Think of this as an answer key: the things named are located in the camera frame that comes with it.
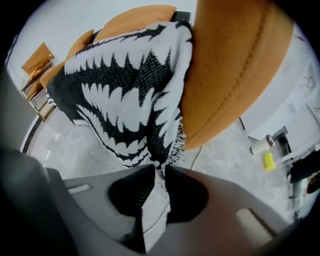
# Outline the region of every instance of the throw blanket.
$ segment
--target throw blanket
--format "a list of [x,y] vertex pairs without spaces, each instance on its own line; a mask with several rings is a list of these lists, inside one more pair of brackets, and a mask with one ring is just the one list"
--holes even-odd
[[191,55],[188,22],[157,22],[85,47],[50,81],[47,99],[91,126],[124,166],[175,164]]

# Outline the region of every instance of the floor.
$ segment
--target floor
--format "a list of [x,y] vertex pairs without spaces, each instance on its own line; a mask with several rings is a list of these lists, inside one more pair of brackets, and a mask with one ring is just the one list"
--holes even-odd
[[[287,167],[278,165],[266,171],[264,154],[252,155],[239,120],[200,149],[184,152],[184,168],[235,182],[272,207],[288,223],[292,222],[292,186],[287,182]],[[270,150],[279,159],[278,145]],[[101,145],[89,127],[73,125],[57,108],[42,122],[34,134],[27,154],[43,166],[57,169],[63,179],[107,174],[123,170],[118,160]],[[166,229],[166,213],[170,211],[164,182],[156,176],[155,187],[143,206],[143,230],[147,251]]]

